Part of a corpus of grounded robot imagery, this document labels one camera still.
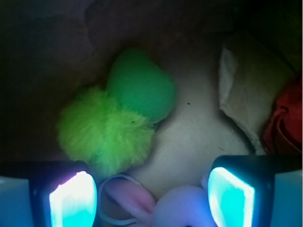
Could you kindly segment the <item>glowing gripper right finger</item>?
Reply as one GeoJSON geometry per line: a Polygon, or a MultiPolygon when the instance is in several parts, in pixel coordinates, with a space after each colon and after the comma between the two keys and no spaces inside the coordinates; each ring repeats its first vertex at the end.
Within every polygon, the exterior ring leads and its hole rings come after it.
{"type": "Polygon", "coordinates": [[[301,227],[301,155],[220,156],[208,178],[212,217],[219,227],[301,227]]]}

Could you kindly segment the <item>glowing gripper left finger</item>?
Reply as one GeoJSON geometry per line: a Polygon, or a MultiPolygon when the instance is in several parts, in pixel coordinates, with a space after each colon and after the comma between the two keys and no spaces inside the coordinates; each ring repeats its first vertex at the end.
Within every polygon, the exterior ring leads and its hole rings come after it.
{"type": "Polygon", "coordinates": [[[91,227],[97,186],[82,161],[2,162],[2,227],[91,227]]]}

